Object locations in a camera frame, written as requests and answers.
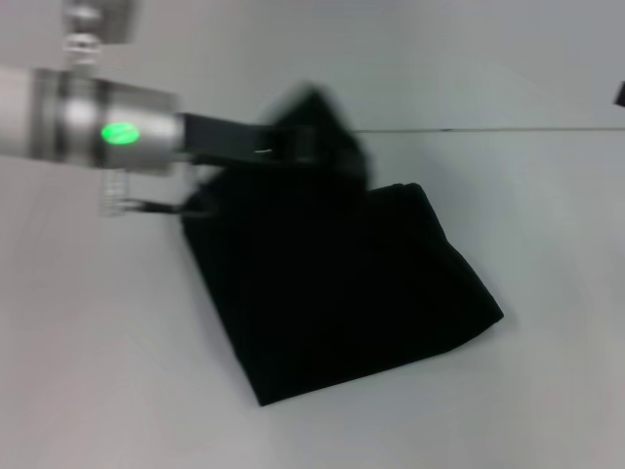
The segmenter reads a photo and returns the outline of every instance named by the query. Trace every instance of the folded black towel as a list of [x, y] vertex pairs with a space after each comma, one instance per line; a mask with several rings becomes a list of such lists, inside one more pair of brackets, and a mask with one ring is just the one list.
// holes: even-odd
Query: folded black towel
[[[226, 170], [188, 244], [261, 405], [447, 352], [503, 318], [416, 184], [366, 191], [364, 156], [318, 92], [307, 172]], [[197, 194], [187, 205], [197, 208]]]

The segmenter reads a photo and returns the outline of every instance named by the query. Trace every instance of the white wall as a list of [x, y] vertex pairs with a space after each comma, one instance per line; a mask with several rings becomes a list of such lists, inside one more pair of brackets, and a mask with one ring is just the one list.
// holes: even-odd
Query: white wall
[[[2, 0], [0, 63], [57, 64], [58, 6]], [[148, 0], [104, 73], [242, 119], [308, 77], [358, 128], [622, 126], [623, 10]], [[376, 186], [424, 186], [506, 318], [445, 356], [263, 408], [175, 221], [100, 219], [97, 173], [0, 159], [0, 467], [622, 468], [625, 134], [364, 142]], [[174, 200], [183, 179], [134, 186]]]

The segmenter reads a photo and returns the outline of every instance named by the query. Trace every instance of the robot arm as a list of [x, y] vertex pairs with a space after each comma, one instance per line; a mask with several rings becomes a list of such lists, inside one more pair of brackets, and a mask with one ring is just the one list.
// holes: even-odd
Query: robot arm
[[66, 70], [0, 66], [0, 154], [155, 175], [181, 161], [314, 164], [311, 128], [184, 114], [173, 94], [97, 78], [100, 48], [128, 41], [135, 11], [132, 0], [70, 0], [63, 10]]

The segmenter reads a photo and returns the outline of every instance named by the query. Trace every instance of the silver metal tube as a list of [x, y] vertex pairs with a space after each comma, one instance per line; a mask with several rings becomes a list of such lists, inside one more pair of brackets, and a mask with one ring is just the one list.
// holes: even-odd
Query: silver metal tube
[[0, 65], [0, 155], [30, 156], [34, 73]]

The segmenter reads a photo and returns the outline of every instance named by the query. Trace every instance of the black object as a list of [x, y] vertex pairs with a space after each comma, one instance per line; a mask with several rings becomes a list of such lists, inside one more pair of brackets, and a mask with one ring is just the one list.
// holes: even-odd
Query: black object
[[188, 245], [261, 405], [447, 352], [503, 318], [423, 190], [367, 192], [365, 158], [310, 92], [276, 128], [310, 126], [314, 170], [228, 169]]
[[618, 92], [618, 96], [616, 97], [616, 101], [614, 102], [616, 105], [625, 107], [625, 83], [621, 86], [620, 91]]

